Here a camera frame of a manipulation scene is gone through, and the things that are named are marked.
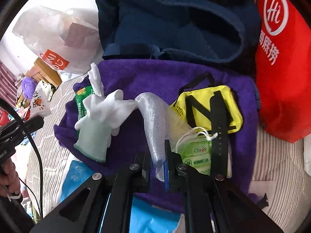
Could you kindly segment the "dark sleeve forearm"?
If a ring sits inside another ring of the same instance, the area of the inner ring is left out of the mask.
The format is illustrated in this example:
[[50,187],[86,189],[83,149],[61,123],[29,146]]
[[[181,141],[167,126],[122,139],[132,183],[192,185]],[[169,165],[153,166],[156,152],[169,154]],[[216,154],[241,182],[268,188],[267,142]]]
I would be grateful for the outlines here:
[[9,201],[1,196],[1,221],[0,231],[2,233],[29,233],[35,226],[32,218],[17,201]]

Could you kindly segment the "person's left hand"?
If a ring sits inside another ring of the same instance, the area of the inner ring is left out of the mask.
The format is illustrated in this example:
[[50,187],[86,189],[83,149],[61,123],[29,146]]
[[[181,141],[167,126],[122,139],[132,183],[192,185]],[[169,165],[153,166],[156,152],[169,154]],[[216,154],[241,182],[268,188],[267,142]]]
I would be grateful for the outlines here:
[[1,164],[1,196],[7,197],[7,192],[4,186],[8,186],[8,190],[11,194],[19,194],[21,192],[21,184],[19,182],[18,173],[15,169],[15,164],[12,162],[11,158],[8,158],[3,164]]

